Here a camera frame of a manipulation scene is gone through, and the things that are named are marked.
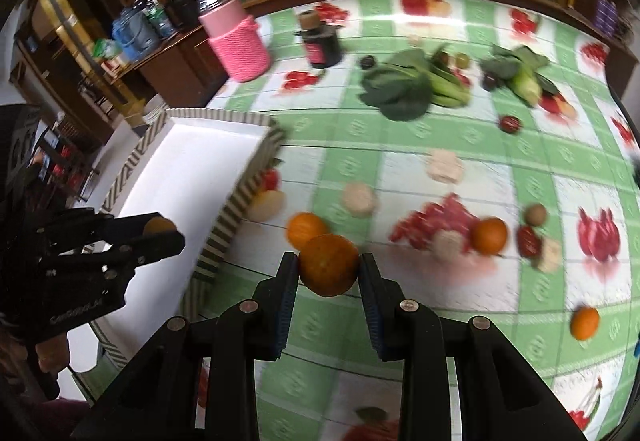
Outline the tan round fruit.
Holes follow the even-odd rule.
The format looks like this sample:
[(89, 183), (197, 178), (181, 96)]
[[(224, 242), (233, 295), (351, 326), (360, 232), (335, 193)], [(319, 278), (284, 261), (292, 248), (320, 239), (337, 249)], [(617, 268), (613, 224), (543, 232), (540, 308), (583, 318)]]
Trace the tan round fruit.
[(176, 225), (170, 219), (161, 216), (155, 216), (145, 224), (142, 234), (144, 236), (151, 236), (162, 233), (175, 232), (176, 230)]

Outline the beige cake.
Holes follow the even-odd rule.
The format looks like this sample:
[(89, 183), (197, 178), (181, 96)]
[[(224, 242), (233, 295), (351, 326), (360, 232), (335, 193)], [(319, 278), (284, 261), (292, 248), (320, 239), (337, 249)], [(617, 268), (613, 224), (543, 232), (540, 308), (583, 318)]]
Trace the beige cake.
[(428, 157), (426, 172), (435, 181), (457, 184), (464, 176), (464, 166), (454, 152), (434, 150)]
[(554, 273), (562, 263), (562, 246), (556, 239), (545, 236), (541, 240), (540, 253), (535, 267), (542, 273)]
[(375, 192), (363, 182), (347, 183), (342, 192), (341, 202), (352, 216), (358, 218), (371, 216), (378, 206)]
[(432, 254), (440, 262), (454, 262), (463, 253), (465, 237), (454, 230), (438, 230), (432, 239)]

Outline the beige cake top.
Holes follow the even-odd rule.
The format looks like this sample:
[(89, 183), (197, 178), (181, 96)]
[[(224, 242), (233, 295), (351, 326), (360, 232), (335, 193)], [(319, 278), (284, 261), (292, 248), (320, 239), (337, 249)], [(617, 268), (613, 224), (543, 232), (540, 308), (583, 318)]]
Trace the beige cake top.
[(435, 181), (457, 184), (464, 176), (464, 166), (454, 152), (434, 150), (428, 157), (426, 172)]

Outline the striped white box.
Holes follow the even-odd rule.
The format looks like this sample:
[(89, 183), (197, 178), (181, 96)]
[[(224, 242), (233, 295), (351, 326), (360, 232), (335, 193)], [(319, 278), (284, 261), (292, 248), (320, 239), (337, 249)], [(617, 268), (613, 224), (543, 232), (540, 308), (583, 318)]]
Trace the striped white box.
[(186, 239), (180, 255), (140, 269), (126, 305), (91, 329), (122, 369), (168, 317), (195, 322), (259, 176), (284, 141), (267, 114), (163, 109), (120, 169), (102, 209), (116, 217), (160, 213)]

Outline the red jujube beside kiwi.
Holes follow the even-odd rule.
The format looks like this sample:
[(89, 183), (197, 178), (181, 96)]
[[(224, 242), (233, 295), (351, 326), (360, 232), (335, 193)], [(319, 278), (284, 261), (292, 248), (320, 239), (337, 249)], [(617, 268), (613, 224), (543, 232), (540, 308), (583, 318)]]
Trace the red jujube beside kiwi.
[(521, 225), (516, 232), (516, 246), (521, 257), (534, 259), (540, 255), (541, 238), (529, 225)]

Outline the wooden side cabinet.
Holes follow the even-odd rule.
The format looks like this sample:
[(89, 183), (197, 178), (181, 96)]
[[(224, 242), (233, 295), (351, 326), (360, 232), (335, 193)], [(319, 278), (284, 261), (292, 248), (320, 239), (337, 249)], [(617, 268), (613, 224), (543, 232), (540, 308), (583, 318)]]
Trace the wooden side cabinet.
[(229, 76), (199, 26), (163, 40), (148, 56), (107, 78), (122, 94), (129, 89), (138, 99), (159, 94), (172, 108), (204, 108)]

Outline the brown kiwi fruit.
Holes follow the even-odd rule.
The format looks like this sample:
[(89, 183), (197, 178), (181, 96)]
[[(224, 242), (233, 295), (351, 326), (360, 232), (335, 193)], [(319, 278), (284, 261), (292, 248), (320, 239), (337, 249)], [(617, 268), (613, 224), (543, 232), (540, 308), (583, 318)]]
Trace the brown kiwi fruit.
[(528, 205), (523, 214), (524, 221), (529, 227), (541, 227), (547, 221), (547, 208), (540, 203)]

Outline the blue water jug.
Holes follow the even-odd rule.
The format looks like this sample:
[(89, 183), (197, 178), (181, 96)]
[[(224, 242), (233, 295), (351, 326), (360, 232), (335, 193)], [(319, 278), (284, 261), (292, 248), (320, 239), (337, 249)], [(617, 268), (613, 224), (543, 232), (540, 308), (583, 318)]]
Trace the blue water jug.
[(112, 24), (112, 37), (129, 62), (138, 62), (160, 45), (160, 38), (146, 16), (133, 8), (123, 8)]

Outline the green fruit tablecloth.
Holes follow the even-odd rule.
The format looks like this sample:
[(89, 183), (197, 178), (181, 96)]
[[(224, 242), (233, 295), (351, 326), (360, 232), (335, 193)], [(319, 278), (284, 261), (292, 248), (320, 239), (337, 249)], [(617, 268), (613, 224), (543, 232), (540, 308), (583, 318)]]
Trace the green fruit tablecloth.
[(157, 212), (183, 253), (139, 272), (76, 376), (95, 402), (171, 314), (219, 317), (285, 253), (368, 253), (402, 305), (506, 337), (560, 408), (552, 440), (638, 438), (639, 146), (608, 48), (482, 0), (328, 0), (342, 60), (310, 65), (301, 8), (258, 20), (273, 57), (205, 108), (158, 103), (105, 198)]

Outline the pink knitted jar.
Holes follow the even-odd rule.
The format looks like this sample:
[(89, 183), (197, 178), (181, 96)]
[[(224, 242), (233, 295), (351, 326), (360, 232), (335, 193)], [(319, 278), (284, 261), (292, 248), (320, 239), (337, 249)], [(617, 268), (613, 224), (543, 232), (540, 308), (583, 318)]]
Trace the pink knitted jar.
[(268, 70), (271, 58), (258, 33), (259, 25), (241, 0), (195, 0), (209, 47), (229, 77), (238, 83)]

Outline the red jujube on green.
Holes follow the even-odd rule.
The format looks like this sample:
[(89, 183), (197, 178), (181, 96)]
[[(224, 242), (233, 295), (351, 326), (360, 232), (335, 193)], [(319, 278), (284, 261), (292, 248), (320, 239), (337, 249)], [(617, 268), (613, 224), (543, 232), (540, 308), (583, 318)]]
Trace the red jujube on green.
[(521, 120), (512, 115), (503, 115), (498, 121), (499, 128), (506, 134), (517, 134), (521, 129)]

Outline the large bok choy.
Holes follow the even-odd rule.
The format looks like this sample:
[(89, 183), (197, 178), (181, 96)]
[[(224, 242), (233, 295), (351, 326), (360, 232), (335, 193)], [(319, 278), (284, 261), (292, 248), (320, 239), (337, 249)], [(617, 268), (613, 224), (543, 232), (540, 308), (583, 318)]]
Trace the large bok choy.
[(360, 68), (360, 101), (394, 122), (417, 120), (432, 105), (448, 109), (468, 105), (470, 87), (448, 66), (445, 49), (439, 46), (430, 56), (422, 49), (406, 49), (385, 61), (376, 60), (370, 70)]

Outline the dark plum right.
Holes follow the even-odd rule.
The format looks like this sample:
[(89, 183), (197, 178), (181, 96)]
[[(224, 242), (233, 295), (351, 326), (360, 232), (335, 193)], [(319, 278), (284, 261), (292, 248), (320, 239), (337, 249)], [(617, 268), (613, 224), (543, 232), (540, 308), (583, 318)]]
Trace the dark plum right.
[(491, 73), (485, 73), (482, 80), (482, 87), (487, 91), (494, 91), (499, 87), (499, 79)]

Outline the dark plum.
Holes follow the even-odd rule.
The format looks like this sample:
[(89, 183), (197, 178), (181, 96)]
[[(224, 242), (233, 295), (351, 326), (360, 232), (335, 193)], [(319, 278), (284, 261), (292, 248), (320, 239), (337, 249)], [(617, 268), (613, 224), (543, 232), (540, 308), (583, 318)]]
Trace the dark plum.
[(360, 59), (359, 62), (360, 68), (363, 71), (370, 70), (370, 68), (374, 68), (376, 65), (376, 59), (373, 56), (365, 56)]
[(485, 73), (482, 80), (482, 87), (487, 91), (494, 91), (499, 87), (499, 79), (491, 73)]

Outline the dark plum left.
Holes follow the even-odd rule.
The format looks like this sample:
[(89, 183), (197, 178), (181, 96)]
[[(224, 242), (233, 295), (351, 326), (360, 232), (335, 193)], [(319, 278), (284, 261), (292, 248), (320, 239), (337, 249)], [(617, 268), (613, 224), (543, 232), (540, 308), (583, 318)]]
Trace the dark plum left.
[(370, 68), (374, 68), (376, 65), (376, 59), (373, 56), (365, 56), (360, 59), (359, 62), (360, 68), (363, 71), (370, 70)]

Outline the small bok choy with corn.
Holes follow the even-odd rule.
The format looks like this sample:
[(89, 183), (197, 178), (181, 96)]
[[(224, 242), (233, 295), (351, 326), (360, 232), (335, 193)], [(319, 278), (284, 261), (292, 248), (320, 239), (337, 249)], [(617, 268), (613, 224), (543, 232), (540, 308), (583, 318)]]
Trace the small bok choy with corn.
[(560, 90), (551, 79), (542, 75), (550, 60), (529, 46), (506, 49), (491, 46), (491, 56), (480, 60), (480, 69), (507, 86), (518, 98), (533, 108), (543, 96), (557, 96)]

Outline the black jar with cork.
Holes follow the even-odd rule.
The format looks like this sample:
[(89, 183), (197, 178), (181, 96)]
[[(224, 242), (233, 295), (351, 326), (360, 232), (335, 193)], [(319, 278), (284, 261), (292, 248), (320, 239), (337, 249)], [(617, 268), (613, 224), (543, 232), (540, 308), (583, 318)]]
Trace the black jar with cork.
[(334, 26), (326, 24), (317, 10), (311, 9), (297, 15), (299, 31), (307, 59), (313, 68), (332, 68), (343, 59), (343, 51)]

